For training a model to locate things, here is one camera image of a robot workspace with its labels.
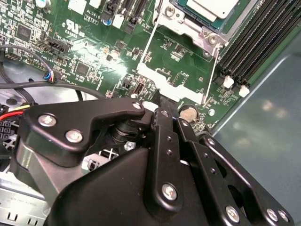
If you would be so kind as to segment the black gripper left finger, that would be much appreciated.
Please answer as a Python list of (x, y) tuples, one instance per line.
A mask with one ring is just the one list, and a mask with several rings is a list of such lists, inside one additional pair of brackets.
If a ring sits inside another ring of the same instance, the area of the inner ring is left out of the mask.
[(128, 97), (33, 106), (18, 130), (20, 180), (36, 187), (51, 210), (72, 182), (124, 154), (148, 150), (143, 203), (152, 214), (176, 214), (184, 197), (173, 120), (167, 105)]

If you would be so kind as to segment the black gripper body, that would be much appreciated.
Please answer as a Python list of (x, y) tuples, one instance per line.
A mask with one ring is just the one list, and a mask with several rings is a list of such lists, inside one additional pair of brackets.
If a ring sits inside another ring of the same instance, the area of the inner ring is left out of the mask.
[(182, 164), (184, 205), (168, 220), (152, 216), (143, 203), (148, 150), (124, 154), (69, 184), (56, 198), (48, 226), (224, 226), (208, 213), (189, 166)]

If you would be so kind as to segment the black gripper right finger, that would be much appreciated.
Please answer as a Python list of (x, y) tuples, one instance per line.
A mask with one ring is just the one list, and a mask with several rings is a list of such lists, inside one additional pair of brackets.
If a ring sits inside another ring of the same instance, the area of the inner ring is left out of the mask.
[(177, 119), (181, 155), (211, 226), (293, 226), (285, 208), (213, 137)]

